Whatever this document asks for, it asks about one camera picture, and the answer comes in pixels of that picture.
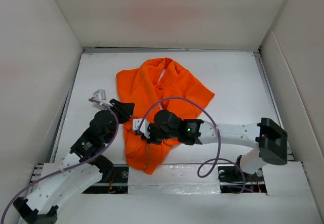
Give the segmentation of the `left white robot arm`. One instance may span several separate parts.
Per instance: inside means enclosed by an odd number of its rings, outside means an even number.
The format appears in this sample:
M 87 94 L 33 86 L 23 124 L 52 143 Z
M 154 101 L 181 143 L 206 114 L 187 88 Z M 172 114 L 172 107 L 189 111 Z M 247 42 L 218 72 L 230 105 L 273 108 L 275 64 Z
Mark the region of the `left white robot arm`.
M 102 154 L 115 139 L 119 125 L 132 118 L 135 104 L 115 99 L 105 103 L 94 98 L 90 102 L 104 110 L 95 114 L 59 169 L 41 178 L 32 193 L 14 200 L 13 206 L 26 223 L 55 223 L 58 209 L 69 197 L 112 178 L 114 165 Z

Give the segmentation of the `orange zip jacket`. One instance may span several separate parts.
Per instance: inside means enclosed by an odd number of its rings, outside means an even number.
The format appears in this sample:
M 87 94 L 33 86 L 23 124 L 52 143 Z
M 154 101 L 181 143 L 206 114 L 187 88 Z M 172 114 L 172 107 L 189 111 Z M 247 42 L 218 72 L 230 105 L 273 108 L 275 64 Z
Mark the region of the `orange zip jacket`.
M 189 70 L 170 58 L 144 62 L 140 68 L 123 70 L 116 75 L 118 96 L 123 103 L 134 103 L 134 118 L 153 122 L 155 114 L 167 109 L 182 119 L 197 118 L 213 99 L 214 93 L 205 87 Z M 125 157 L 127 165 L 153 174 L 171 149 L 179 145 L 176 139 L 160 145 L 148 144 L 132 131 L 132 122 L 124 124 Z

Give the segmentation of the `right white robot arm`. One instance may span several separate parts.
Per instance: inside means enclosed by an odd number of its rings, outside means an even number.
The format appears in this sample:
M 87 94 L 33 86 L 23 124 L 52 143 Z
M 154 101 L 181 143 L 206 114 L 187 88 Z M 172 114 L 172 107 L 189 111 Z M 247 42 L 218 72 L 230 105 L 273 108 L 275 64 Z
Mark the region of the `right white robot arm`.
M 219 124 L 201 119 L 181 119 L 161 110 L 150 123 L 144 118 L 134 119 L 132 130 L 148 144 L 161 145 L 164 140 L 177 140 L 185 145 L 229 144 L 251 148 L 237 158 L 235 177 L 249 178 L 267 164 L 282 166 L 288 162 L 288 134 L 272 119 L 245 125 Z

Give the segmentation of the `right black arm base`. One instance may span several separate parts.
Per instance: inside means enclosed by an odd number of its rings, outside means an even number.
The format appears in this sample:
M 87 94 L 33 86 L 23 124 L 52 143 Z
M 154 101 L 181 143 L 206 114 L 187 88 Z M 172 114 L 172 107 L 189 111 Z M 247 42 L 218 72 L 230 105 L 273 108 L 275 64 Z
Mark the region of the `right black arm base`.
M 244 173 L 242 177 L 239 170 L 232 165 L 222 165 L 218 167 L 220 181 L 220 191 L 222 194 L 236 194 L 242 190 L 245 183 L 244 193 L 267 193 L 263 171 L 259 168 L 254 174 Z

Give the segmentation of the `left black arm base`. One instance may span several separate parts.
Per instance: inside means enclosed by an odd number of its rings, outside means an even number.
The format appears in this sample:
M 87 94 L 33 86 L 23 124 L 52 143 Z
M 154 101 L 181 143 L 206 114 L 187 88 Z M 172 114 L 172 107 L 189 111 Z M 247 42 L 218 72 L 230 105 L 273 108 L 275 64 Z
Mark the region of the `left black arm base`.
M 126 164 L 113 164 L 104 156 L 90 162 L 95 166 L 101 179 L 99 182 L 91 185 L 83 194 L 127 194 L 129 166 Z

